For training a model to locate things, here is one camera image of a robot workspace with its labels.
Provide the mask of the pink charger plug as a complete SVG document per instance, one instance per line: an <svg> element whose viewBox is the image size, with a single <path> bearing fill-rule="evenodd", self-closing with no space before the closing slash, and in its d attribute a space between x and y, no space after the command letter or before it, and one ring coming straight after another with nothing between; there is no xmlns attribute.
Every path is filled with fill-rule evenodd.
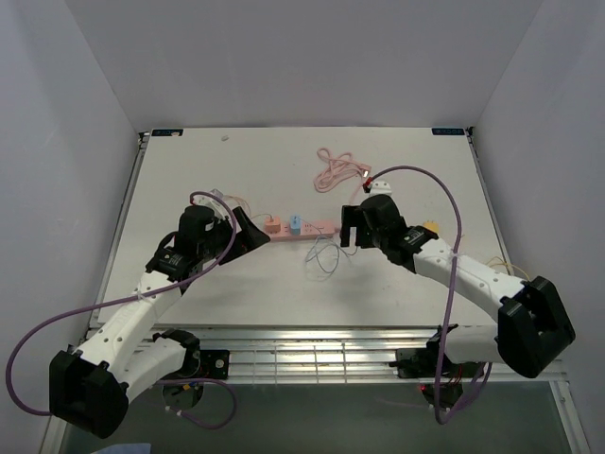
<svg viewBox="0 0 605 454"><path fill-rule="evenodd" d="M265 219L264 231L269 236L277 236L282 232L282 222L279 217L268 216Z"/></svg>

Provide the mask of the pink power strip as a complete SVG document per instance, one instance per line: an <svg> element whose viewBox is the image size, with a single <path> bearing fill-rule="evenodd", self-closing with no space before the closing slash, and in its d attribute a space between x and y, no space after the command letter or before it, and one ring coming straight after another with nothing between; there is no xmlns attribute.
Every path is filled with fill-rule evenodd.
<svg viewBox="0 0 605 454"><path fill-rule="evenodd" d="M298 241L311 240L318 236L332 237L339 232L340 228L331 220L319 220L313 222L302 221L302 232L299 236L293 236L289 231L289 223L282 221L282 232L277 236L269 236L272 241Z"/></svg>

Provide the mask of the blue charger plug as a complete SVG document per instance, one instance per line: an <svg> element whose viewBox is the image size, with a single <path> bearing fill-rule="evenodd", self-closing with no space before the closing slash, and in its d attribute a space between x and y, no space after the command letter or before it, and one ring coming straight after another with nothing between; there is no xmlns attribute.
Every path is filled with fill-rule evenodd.
<svg viewBox="0 0 605 454"><path fill-rule="evenodd" d="M291 215L289 218L289 231L293 236L299 236L302 232L302 219L299 215Z"/></svg>

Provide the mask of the yellow charger plug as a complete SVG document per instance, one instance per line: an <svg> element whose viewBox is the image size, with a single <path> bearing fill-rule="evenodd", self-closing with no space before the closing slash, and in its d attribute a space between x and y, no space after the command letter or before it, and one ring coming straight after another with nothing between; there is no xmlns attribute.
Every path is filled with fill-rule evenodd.
<svg viewBox="0 0 605 454"><path fill-rule="evenodd" d="M429 230L430 232L438 235L440 233L440 226L437 222L434 221L426 221L423 224L423 227Z"/></svg>

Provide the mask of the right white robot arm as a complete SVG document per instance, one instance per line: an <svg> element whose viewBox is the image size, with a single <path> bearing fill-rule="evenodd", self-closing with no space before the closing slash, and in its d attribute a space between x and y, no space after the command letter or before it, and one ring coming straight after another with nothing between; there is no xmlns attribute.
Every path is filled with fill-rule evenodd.
<svg viewBox="0 0 605 454"><path fill-rule="evenodd" d="M499 273L455 254L435 232L407 225L388 195L342 207L340 244L377 249L391 264L446 286L493 320L482 326L444 323L416 355L437 375L450 375L460 364L502 363L534 378L576 339L551 281Z"/></svg>

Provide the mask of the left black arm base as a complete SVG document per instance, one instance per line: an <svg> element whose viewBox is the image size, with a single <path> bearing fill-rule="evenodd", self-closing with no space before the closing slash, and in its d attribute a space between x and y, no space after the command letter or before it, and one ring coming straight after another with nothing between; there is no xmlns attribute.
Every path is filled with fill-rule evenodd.
<svg viewBox="0 0 605 454"><path fill-rule="evenodd" d="M226 379L229 373L229 350L204 350L200 340L194 334L170 328L152 336L153 341L168 339L177 342L185 349L181 368L164 376L164 379L212 378Z"/></svg>

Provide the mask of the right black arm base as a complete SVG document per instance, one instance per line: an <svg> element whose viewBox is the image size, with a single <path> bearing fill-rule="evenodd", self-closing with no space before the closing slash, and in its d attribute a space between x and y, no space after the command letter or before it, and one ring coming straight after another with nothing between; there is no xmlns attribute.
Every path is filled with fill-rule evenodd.
<svg viewBox="0 0 605 454"><path fill-rule="evenodd" d="M437 372L438 354L427 348L402 348L395 351L395 359L389 367L396 370L400 378L434 376ZM463 366L443 357L441 375L448 379L463 376Z"/></svg>

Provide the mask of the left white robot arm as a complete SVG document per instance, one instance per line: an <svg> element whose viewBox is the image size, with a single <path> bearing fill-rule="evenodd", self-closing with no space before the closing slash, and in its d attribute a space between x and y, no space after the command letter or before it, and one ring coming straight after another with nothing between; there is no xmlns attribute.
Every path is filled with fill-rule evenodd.
<svg viewBox="0 0 605 454"><path fill-rule="evenodd" d="M220 216L210 206L184 209L147 262L133 292L98 331L73 352L58 352L49 366L52 415L104 439L124 420L130 402L162 379L199 378L199 339L168 329L137 350L153 325L188 290L194 275L224 265L269 243L246 213Z"/></svg>

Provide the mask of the right blue corner label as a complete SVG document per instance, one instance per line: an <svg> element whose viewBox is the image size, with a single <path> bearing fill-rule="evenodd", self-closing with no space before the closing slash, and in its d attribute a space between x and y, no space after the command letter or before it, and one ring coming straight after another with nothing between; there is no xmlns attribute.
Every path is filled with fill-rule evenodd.
<svg viewBox="0 0 605 454"><path fill-rule="evenodd" d="M466 131L463 128L432 128L431 132L436 136L465 136Z"/></svg>

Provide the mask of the blue corner label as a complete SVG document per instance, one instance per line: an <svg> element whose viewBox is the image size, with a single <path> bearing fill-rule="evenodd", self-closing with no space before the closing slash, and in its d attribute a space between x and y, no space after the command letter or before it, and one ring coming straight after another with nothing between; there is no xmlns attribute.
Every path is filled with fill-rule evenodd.
<svg viewBox="0 0 605 454"><path fill-rule="evenodd" d="M153 137L180 137L183 129L154 129L151 132Z"/></svg>
<svg viewBox="0 0 605 454"><path fill-rule="evenodd" d="M463 128L432 128L431 132L436 136L465 136L466 131Z"/></svg>

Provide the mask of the left blue corner label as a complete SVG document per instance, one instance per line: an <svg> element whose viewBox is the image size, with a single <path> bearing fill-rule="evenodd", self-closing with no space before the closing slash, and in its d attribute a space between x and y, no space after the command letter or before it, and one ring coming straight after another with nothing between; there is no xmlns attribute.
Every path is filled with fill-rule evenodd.
<svg viewBox="0 0 605 454"><path fill-rule="evenodd" d="M154 129L151 132L153 137L180 137L183 129Z"/></svg>

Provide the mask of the blue cloth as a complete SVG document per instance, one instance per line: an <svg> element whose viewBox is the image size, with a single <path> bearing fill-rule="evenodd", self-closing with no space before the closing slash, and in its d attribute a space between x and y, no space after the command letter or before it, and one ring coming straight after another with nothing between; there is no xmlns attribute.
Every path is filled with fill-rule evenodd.
<svg viewBox="0 0 605 454"><path fill-rule="evenodd" d="M150 454L150 443L118 444L104 447L96 454Z"/></svg>

